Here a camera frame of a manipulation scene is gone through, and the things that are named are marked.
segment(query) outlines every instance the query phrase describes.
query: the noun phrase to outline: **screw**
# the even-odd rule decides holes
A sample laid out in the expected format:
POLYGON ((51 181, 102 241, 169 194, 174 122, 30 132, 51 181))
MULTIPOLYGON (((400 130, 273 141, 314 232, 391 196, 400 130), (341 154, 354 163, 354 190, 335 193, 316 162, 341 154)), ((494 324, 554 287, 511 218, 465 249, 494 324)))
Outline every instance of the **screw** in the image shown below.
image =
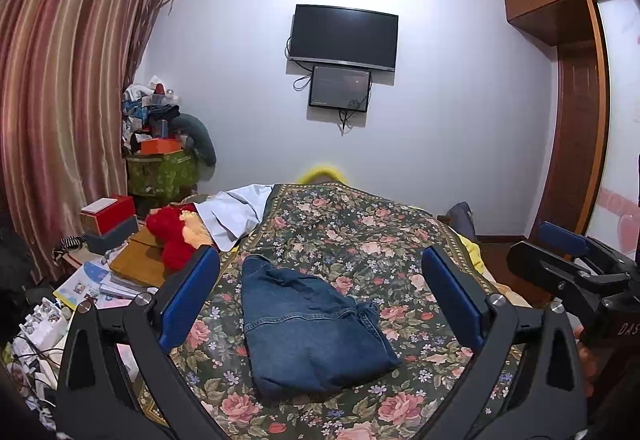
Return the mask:
POLYGON ((151 302, 153 296, 149 292, 141 292, 136 295, 135 301, 138 306, 146 306, 151 302))
POLYGON ((564 306, 562 306, 562 303, 558 301, 551 301, 549 303, 549 308, 551 308, 551 311, 555 312, 556 314, 561 314, 562 312, 564 312, 564 306))
POLYGON ((85 299, 78 305, 78 308, 76 308, 76 311, 80 312, 81 314, 86 314, 90 309, 91 309, 91 301, 89 301, 89 299, 85 299))
POLYGON ((491 294, 489 296, 489 302, 493 306, 504 306, 507 304, 507 298, 502 294, 491 294))

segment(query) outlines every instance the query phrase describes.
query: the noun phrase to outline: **flat screen tv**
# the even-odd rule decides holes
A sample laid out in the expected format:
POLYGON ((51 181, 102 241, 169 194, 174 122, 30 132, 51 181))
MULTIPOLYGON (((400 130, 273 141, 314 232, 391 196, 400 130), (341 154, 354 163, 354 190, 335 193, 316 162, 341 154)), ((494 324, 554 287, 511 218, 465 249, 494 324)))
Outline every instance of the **flat screen tv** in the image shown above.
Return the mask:
POLYGON ((290 60, 396 71, 397 49, 397 15, 335 6, 296 6, 290 60))

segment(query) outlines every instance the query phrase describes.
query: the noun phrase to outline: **denim clothing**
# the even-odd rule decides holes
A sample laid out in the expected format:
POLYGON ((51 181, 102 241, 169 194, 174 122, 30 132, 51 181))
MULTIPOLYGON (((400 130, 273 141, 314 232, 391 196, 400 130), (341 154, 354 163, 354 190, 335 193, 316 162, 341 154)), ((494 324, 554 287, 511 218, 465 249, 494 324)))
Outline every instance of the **denim clothing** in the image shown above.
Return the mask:
POLYGON ((254 382, 267 400, 337 392, 400 364, 374 303, 260 255, 242 264, 242 312, 254 382))

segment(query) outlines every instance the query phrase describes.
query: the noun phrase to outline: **floral bedspread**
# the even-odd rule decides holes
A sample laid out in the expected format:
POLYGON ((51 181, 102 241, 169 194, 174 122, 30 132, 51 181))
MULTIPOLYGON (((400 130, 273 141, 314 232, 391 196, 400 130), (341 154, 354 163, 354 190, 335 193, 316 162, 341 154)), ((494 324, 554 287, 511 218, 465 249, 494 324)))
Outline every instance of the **floral bedspread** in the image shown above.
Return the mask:
MULTIPOLYGON (((420 274, 422 251, 431 243, 442 245, 485 291, 496 291, 473 269, 456 234, 425 211, 342 184, 276 185, 263 223, 236 253, 222 255, 222 275, 186 342, 171 357, 233 440, 410 438, 472 356, 456 341, 420 274), (242 334, 239 273, 251 253, 322 277, 343 295, 375 301, 380 327, 402 364, 324 401, 303 396, 263 406, 255 396, 242 334)), ((499 409, 517 357, 512 350, 482 419, 499 409)), ((140 398, 145 412, 162 422, 146 389, 140 398)))

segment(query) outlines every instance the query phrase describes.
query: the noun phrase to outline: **small wall-mounted screen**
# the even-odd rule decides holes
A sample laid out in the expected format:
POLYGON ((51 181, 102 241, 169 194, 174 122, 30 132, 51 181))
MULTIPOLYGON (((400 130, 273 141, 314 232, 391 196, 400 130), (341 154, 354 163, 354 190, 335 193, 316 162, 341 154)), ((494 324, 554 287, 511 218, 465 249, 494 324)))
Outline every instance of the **small wall-mounted screen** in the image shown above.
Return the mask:
POLYGON ((395 71, 397 49, 397 15, 334 6, 296 6, 290 60, 395 71))
POLYGON ((337 66, 314 66, 309 105, 366 112, 371 72, 337 66))

